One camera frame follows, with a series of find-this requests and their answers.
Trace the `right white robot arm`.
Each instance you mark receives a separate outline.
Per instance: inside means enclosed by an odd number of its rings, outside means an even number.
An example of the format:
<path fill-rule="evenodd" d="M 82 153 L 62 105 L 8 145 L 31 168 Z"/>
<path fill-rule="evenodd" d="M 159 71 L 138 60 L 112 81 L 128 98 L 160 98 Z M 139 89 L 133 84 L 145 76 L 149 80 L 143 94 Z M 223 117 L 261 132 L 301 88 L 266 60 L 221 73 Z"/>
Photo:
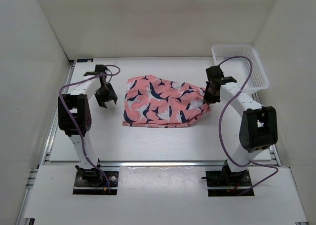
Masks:
<path fill-rule="evenodd" d="M 220 143 L 228 158 L 228 169 L 222 172 L 222 181 L 232 186 L 239 180 L 239 172 L 246 170 L 258 154 L 277 142 L 277 114 L 274 107 L 264 107 L 243 92 L 233 77 L 225 77 L 219 65 L 207 68 L 206 75 L 205 103 L 227 102 L 218 126 Z M 222 138 L 222 119 L 228 106 L 241 117 L 239 146 L 233 155 L 228 154 Z"/>

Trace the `pink shark print shorts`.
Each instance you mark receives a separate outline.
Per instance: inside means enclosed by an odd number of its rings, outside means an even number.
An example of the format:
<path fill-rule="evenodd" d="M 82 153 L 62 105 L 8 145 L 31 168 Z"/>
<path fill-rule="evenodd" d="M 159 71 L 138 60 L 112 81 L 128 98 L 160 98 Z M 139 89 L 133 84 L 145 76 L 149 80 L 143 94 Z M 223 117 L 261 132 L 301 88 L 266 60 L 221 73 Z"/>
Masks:
<path fill-rule="evenodd" d="M 205 89 L 154 75 L 130 78 L 124 97 L 123 126 L 183 128 L 210 112 Z"/>

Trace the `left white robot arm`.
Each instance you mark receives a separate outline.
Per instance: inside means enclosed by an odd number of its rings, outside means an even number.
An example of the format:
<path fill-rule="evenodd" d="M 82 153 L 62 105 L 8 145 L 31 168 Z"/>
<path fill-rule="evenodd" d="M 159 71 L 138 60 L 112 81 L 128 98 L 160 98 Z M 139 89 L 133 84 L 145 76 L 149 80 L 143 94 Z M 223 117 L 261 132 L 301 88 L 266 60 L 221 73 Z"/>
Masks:
<path fill-rule="evenodd" d="M 92 126 L 89 100 L 95 97 L 98 106 L 105 109 L 108 102 L 116 104 L 118 97 L 111 80 L 119 73 L 120 68 L 116 65 L 98 64 L 94 71 L 86 72 L 80 81 L 67 84 L 59 90 L 59 128 L 69 137 L 76 150 L 79 158 L 77 170 L 87 171 L 86 179 L 93 186 L 102 183 L 104 174 L 89 135 Z"/>

